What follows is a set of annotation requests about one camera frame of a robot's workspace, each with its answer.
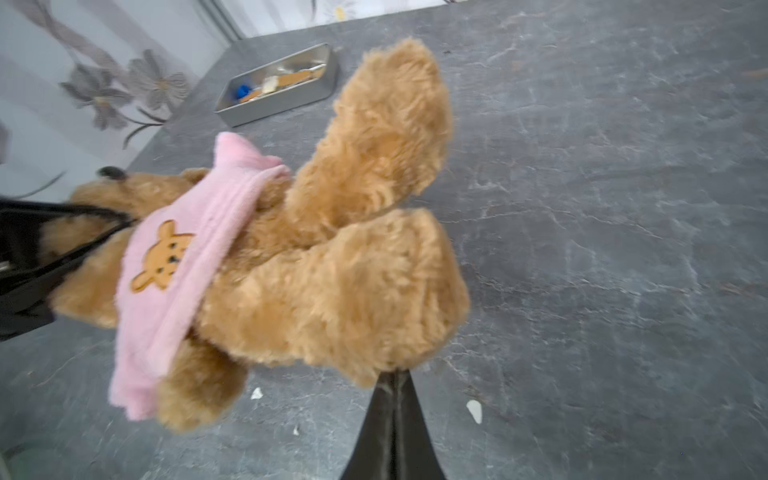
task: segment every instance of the blue object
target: blue object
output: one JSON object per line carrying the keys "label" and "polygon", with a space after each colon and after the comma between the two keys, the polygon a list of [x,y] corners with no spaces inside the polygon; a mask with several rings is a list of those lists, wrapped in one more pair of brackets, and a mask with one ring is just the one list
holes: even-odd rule
{"label": "blue object", "polygon": [[245,97],[250,93],[250,87],[248,85],[241,85],[237,88],[237,91],[235,92],[235,97],[237,97],[237,100],[240,100],[242,97]]}

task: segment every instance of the brown fur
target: brown fur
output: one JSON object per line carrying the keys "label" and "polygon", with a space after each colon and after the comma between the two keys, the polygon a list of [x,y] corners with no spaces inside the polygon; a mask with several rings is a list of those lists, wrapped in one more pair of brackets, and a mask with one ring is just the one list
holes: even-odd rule
{"label": "brown fur", "polygon": [[[158,389],[157,417],[169,428],[215,420],[243,388],[241,362],[300,359],[368,386],[381,371],[419,364],[463,323],[468,295],[448,238],[428,211],[396,209],[434,180],[451,136],[432,54],[413,40],[368,54],[334,109],[313,159],[293,182],[267,184],[209,286]],[[72,201],[141,219],[206,172],[100,180]],[[44,245],[67,251],[106,228],[73,227],[46,227]],[[54,291],[58,312],[117,325],[113,295],[130,234],[115,234]]]}

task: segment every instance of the gray flower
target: gray flower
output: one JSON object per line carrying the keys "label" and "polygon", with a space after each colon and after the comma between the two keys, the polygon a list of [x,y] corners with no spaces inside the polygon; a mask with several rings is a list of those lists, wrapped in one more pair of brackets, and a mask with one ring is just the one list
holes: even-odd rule
{"label": "gray flower", "polygon": [[93,106],[96,111],[94,126],[99,130],[107,130],[107,127],[115,130],[125,128],[127,122],[117,109],[131,103],[133,97],[110,87],[112,74],[109,71],[77,65],[70,74],[69,81],[63,81],[59,85],[74,98],[77,108]]}
{"label": "gray flower", "polygon": [[183,73],[166,77],[152,50],[144,50],[143,58],[134,58],[128,64],[131,81],[147,96],[147,106],[157,110],[163,105],[173,108],[189,92]]}

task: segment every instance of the marble surface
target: marble surface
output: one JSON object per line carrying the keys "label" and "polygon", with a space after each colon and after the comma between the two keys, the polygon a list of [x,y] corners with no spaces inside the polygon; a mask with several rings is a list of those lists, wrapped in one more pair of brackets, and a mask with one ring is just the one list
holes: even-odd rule
{"label": "marble surface", "polygon": [[[132,168],[208,165],[235,74],[327,41],[343,81],[422,38],[457,129],[412,205],[443,222],[474,302],[414,372],[446,475],[768,478],[766,25],[760,1],[478,0],[255,38]],[[330,105],[237,131],[298,168]],[[107,405],[113,348],[68,320],[0,345],[0,450],[29,447],[32,478],[338,478],[370,395],[255,368],[262,399],[174,436]]]}

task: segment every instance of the metal tray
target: metal tray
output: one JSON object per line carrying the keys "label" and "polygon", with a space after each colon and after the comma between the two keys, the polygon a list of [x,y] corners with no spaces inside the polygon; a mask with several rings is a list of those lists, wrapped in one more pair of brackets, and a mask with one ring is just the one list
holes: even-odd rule
{"label": "metal tray", "polygon": [[[241,85],[248,85],[253,90],[261,86],[267,77],[292,73],[318,65],[326,66],[325,71],[318,78],[295,84],[242,104],[235,97],[235,92]],[[246,124],[249,121],[268,117],[328,97],[333,93],[338,72],[339,61],[330,45],[327,43],[316,45],[232,78],[219,95],[214,111],[230,127]]]}

